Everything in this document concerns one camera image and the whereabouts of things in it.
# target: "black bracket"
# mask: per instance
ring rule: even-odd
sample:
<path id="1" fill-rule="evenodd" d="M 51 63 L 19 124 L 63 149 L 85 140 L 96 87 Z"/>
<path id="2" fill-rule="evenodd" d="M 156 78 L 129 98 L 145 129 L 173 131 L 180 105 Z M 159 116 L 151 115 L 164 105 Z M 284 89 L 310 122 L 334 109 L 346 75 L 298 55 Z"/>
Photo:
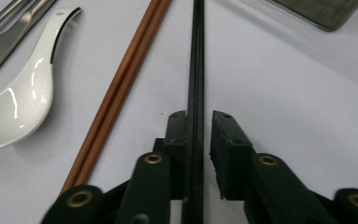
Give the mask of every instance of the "black bracket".
<path id="1" fill-rule="evenodd" d="M 42 224 L 156 223 L 170 220 L 170 158 L 146 153 L 131 181 L 102 193 L 82 185 L 67 190 L 48 210 Z"/>
<path id="2" fill-rule="evenodd" d="M 358 224 L 358 189 L 334 201 L 308 190 L 285 162 L 256 153 L 237 121 L 214 111 L 211 159 L 222 197 L 245 201 L 250 224 Z"/>

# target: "white table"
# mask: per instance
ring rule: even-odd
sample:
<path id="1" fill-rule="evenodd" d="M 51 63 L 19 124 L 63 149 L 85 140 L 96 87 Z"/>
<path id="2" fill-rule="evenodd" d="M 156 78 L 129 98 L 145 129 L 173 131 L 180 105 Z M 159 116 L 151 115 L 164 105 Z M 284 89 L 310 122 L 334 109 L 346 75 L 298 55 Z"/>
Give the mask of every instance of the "white table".
<path id="1" fill-rule="evenodd" d="M 82 7 L 56 50 L 47 119 L 0 149 L 0 223 L 38 223 L 52 205 L 148 4 L 60 0 L 0 68 L 2 90 L 54 10 Z M 172 1 L 89 184 L 107 191 L 129 179 L 164 137 L 168 116 L 186 109 L 192 7 Z M 205 8 L 204 222 L 246 223 L 242 202 L 220 200 L 209 159 L 213 110 L 232 115 L 257 152 L 284 159 L 309 189 L 331 199 L 358 188 L 358 10 L 326 33 L 263 0 L 209 0 Z"/>

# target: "ceramic spoon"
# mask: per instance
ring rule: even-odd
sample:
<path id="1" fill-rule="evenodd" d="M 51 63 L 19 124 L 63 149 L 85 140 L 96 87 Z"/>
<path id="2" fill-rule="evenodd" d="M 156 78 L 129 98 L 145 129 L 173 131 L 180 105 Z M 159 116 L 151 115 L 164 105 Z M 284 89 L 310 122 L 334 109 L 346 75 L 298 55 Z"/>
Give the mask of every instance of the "ceramic spoon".
<path id="1" fill-rule="evenodd" d="M 54 12 L 20 74 L 0 93 L 0 147 L 33 133 L 47 116 L 53 97 L 52 59 L 63 26 L 79 7 Z"/>

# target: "metal utensil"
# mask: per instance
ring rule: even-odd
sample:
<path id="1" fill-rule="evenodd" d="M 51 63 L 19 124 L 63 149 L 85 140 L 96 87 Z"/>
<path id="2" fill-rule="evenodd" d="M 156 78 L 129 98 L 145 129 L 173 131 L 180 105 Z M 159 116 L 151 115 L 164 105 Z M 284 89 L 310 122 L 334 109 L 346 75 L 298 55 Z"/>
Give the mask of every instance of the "metal utensil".
<path id="1" fill-rule="evenodd" d="M 12 1 L 0 13 L 0 24 L 27 1 Z M 16 47 L 28 30 L 46 13 L 56 0 L 37 0 L 32 3 L 20 18 L 5 32 L 0 34 L 0 65 Z"/>

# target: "chopstick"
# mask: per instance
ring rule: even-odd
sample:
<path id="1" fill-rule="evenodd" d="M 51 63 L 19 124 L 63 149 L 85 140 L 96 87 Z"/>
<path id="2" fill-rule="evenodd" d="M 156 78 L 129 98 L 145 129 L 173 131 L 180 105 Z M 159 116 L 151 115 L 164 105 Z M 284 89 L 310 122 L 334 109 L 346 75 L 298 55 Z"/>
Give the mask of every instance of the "chopstick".
<path id="1" fill-rule="evenodd" d="M 88 182 L 170 2 L 171 0 L 150 2 L 91 123 L 61 193 Z"/>

